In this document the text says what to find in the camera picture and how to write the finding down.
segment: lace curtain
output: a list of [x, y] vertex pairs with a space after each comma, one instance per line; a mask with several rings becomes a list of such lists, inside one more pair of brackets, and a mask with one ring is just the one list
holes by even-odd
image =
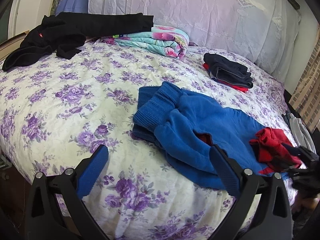
[[294, 91], [290, 105], [301, 115], [313, 132], [320, 129], [320, 27], [309, 62]]

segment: patterned brown curtain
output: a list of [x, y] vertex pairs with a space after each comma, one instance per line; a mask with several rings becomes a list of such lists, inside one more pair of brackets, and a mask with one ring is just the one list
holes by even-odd
[[290, 105], [301, 115], [313, 132], [320, 128], [320, 28], [309, 62], [294, 91]]

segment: metal screw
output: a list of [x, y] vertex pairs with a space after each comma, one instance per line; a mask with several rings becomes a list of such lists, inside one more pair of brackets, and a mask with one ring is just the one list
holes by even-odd
[[276, 178], [276, 179], [281, 179], [281, 174], [278, 173], [278, 172], [276, 172], [276, 173], [275, 173], [275, 178]]
[[67, 175], [71, 175], [73, 173], [73, 168], [67, 168], [65, 171], [64, 171], [65, 174]]
[[37, 179], [42, 178], [42, 176], [43, 176], [43, 173], [42, 173], [42, 172], [38, 172], [38, 173], [36, 174], [36, 178], [37, 178]]
[[247, 169], [244, 169], [244, 174], [250, 176], [250, 175], [253, 174], [253, 172], [252, 172], [252, 170], [250, 170], [250, 169], [247, 168]]

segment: red garment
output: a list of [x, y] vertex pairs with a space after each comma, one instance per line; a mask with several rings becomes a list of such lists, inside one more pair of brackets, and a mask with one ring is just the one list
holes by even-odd
[[288, 161], [294, 163], [295, 168], [300, 167], [302, 164], [300, 158], [292, 156], [282, 145], [282, 143], [286, 143], [293, 147], [281, 129], [266, 127], [258, 131], [256, 133], [256, 137], [257, 139], [250, 140], [249, 144], [254, 150], [256, 149], [255, 153], [257, 154], [257, 161], [260, 163], [266, 163], [272, 169], [270, 171], [270, 169], [266, 168], [259, 173], [268, 174], [273, 171], [281, 172], [282, 170], [280, 167], [276, 167], [271, 163], [275, 157], [278, 160], [283, 160], [284, 162]]
[[[209, 64], [204, 63], [204, 64], [203, 64], [203, 67], [204, 67], [206, 70], [209, 70]], [[249, 90], [249, 88], [243, 88], [243, 87], [235, 86], [235, 85], [229, 84], [228, 82], [225, 82], [225, 81], [222, 81], [222, 80], [218, 80], [218, 81], [219, 81], [219, 83], [221, 83], [221, 84], [227, 85], [227, 86], [229, 86], [229, 87], [232, 87], [232, 88], [235, 89], [235, 90], [239, 90], [239, 91], [244, 92], [244, 93]]]

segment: black jacket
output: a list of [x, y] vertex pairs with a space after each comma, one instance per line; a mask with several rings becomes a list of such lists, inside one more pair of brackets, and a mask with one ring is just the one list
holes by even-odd
[[81, 50], [87, 37], [105, 37], [117, 34], [150, 32], [153, 16], [142, 13], [127, 15], [99, 15], [60, 13], [44, 16], [41, 25], [31, 30], [4, 61], [2, 70], [16, 66], [29, 66], [42, 56], [57, 50], [57, 56], [71, 59]]

